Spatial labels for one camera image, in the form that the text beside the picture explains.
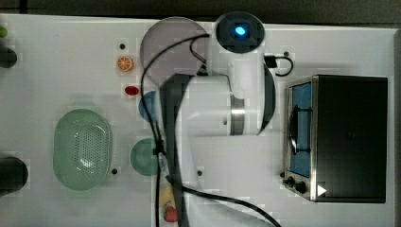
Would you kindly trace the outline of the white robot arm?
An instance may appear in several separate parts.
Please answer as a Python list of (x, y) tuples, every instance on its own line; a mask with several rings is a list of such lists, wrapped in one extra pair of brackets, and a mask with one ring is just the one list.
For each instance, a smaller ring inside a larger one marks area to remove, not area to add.
[(179, 227), (281, 227), (261, 208), (201, 190), (194, 137), (258, 135), (275, 110), (275, 86), (265, 64), (266, 33), (248, 12), (220, 16), (207, 34), (203, 76), (176, 74), (160, 88), (166, 139), (162, 170)]

